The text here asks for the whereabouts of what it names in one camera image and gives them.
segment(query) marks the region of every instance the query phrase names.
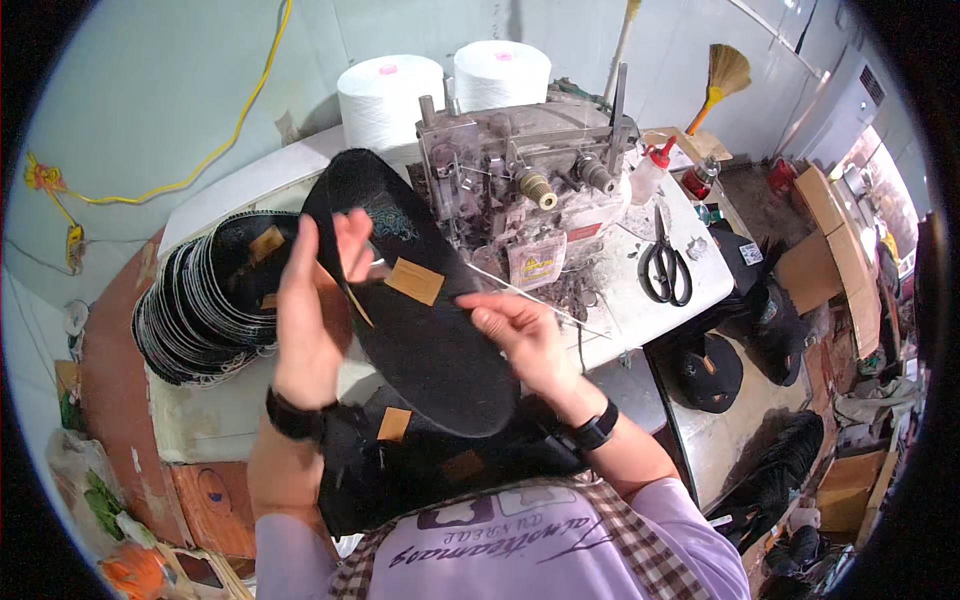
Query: black-handled scissors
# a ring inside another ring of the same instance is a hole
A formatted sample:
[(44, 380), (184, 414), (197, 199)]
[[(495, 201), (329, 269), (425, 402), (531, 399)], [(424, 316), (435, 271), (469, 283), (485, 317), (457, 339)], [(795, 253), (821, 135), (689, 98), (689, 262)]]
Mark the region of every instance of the black-handled scissors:
[[(654, 208), (654, 227), (657, 231), (657, 241), (647, 254), (646, 260), (643, 261), (643, 276), (640, 278), (640, 283), (653, 300), (661, 304), (670, 302), (674, 306), (686, 306), (690, 302), (690, 297), (693, 296), (690, 268), (687, 267), (680, 251), (670, 245), (670, 237), (663, 226), (663, 215), (660, 214), (660, 204)], [(657, 270), (657, 282), (650, 278), (650, 263), (653, 263)], [(683, 280), (683, 294), (679, 298), (677, 298), (678, 271)]]

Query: broom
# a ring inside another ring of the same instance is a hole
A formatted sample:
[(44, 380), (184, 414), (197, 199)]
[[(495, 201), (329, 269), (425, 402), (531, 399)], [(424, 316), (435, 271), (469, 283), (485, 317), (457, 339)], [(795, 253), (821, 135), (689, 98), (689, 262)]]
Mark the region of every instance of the broom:
[(693, 135), (697, 132), (713, 105), (747, 85), (750, 85), (750, 63), (747, 57), (727, 44), (711, 44), (707, 100), (697, 113), (697, 118), (686, 128), (686, 134)]

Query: black watch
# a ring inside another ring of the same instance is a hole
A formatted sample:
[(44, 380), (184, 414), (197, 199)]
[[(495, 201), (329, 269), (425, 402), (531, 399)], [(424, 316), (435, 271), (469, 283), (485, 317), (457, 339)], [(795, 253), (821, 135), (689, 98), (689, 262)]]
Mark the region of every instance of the black watch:
[(620, 417), (620, 411), (616, 404), (610, 402), (607, 398), (607, 410), (603, 415), (588, 420), (583, 425), (573, 430), (573, 442), (578, 448), (589, 452), (595, 450), (610, 439), (613, 433), (613, 426)]
[(324, 410), (305, 411), (267, 388), (267, 416), (270, 423), (285, 437), (301, 442), (312, 438), (317, 444), (324, 441), (326, 414)]

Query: white wall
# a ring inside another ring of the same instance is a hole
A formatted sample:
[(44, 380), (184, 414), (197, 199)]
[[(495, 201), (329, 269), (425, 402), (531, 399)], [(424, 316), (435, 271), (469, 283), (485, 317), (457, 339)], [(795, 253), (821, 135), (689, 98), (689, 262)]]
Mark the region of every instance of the white wall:
[[(792, 157), (804, 157), (816, 139), (831, 135), (831, 131), (825, 129), (825, 124), (843, 93), (851, 85), (859, 85), (858, 79), (865, 63), (870, 65), (877, 82), (885, 92), (871, 125), (887, 147), (890, 156), (894, 158), (917, 214), (923, 217), (930, 210), (931, 203), (925, 179), (924, 154), (921, 150), (922, 136), (911, 116), (913, 108), (909, 98), (898, 92), (899, 79), (896, 71), (888, 65), (869, 39), (864, 41), (859, 49), (853, 44), (847, 47), (821, 97), (817, 99), (808, 118), (790, 138), (782, 153)], [(851, 147), (852, 144), (846, 150), (837, 150), (837, 156), (823, 157), (825, 167), (840, 161)]]
[[(839, 58), (846, 34), (833, 24), (839, 0), (820, 0), (801, 55), (818, 69)], [(303, 133), (339, 120), (336, 80), (349, 65), (416, 53), (452, 69), (478, 39), (541, 48), (554, 78), (602, 93), (625, 0), (294, 0), (274, 72), (236, 145), (190, 189), (142, 206), (92, 206), (68, 199), (87, 236), (144, 239), (173, 207), (211, 182), (278, 149), (275, 121), (290, 112)], [(796, 43), (813, 0), (748, 0)], [(185, 177), (226, 140), (273, 39), (280, 2), (166, 3), (104, 0), (77, 32), (54, 72), (27, 135), (37, 158), (61, 168), (87, 196), (136, 196)], [(705, 95), (708, 47), (729, 43), (750, 60), (753, 85), (707, 117), (704, 128), (735, 154), (771, 154), (818, 83), (792, 51), (728, 0), (645, 0), (625, 60), (627, 111), (641, 127), (685, 127)], [(20, 158), (6, 236), (36, 257), (63, 263), (66, 223), (49, 199), (22, 182)], [(55, 306), (96, 300), (139, 243), (88, 247), (82, 276), (69, 277), (7, 248), (12, 272)]]
[[(6, 268), (3, 279), (3, 349), (13, 407), (20, 433), (43, 487), (67, 531), (79, 540), (78, 529), (54, 484), (44, 457), (47, 441), (60, 427), (60, 404), (54, 383), (54, 360), (69, 360), (63, 313), (14, 279)], [(88, 560), (95, 557), (82, 551)]]

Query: yellow extension cord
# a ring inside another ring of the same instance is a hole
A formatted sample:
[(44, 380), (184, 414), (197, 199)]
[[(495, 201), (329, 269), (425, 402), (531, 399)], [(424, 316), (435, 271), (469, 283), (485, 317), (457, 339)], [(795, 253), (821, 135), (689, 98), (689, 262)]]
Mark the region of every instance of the yellow extension cord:
[[(270, 69), (274, 65), (274, 55), (276, 54), (276, 48), (280, 44), (280, 39), (283, 37), (283, 31), (287, 27), (287, 19), (290, 17), (290, 7), (293, 4), (293, 0), (286, 0), (286, 8), (283, 11), (283, 20), (280, 21), (280, 27), (276, 32), (276, 37), (274, 38), (274, 45), (270, 48), (270, 55), (267, 57), (267, 66), (263, 69), (263, 75), (260, 76), (260, 81), (256, 84), (256, 87), (253, 89), (253, 93), (250, 95), (250, 98), (247, 100), (247, 103), (244, 105), (243, 110), (240, 111), (240, 119), (237, 121), (237, 126), (233, 130), (233, 135), (229, 140), (220, 145), (219, 148), (214, 150), (207, 158), (197, 165), (197, 168), (187, 176), (187, 178), (179, 183), (171, 183), (169, 185), (163, 185), (157, 189), (153, 189), (139, 198), (122, 198), (120, 196), (106, 196), (104, 198), (88, 198), (83, 194), (79, 194), (67, 187), (63, 187), (62, 192), (73, 196), (74, 198), (79, 198), (84, 202), (90, 204), (109, 204), (109, 203), (126, 203), (126, 204), (142, 204), (151, 200), (152, 198), (159, 196), (160, 194), (166, 194), (167, 192), (172, 192), (175, 190), (182, 189), (193, 183), (194, 179), (201, 173), (201, 171), (209, 165), (211, 162), (219, 158), (224, 152), (226, 152), (237, 140), (237, 137), (240, 136), (240, 129), (243, 127), (243, 122), (247, 119), (247, 113), (250, 112), (250, 108), (253, 106), (253, 101), (256, 100), (256, 97), (259, 95), (260, 90), (263, 89), (263, 85), (267, 82), (267, 77), (270, 75)], [(57, 204), (60, 211), (67, 218), (67, 221), (70, 222), (72, 226), (76, 226), (74, 220), (67, 214), (66, 210), (63, 208), (63, 205), (56, 199), (54, 194), (48, 190), (51, 198), (54, 199), (54, 202)]]

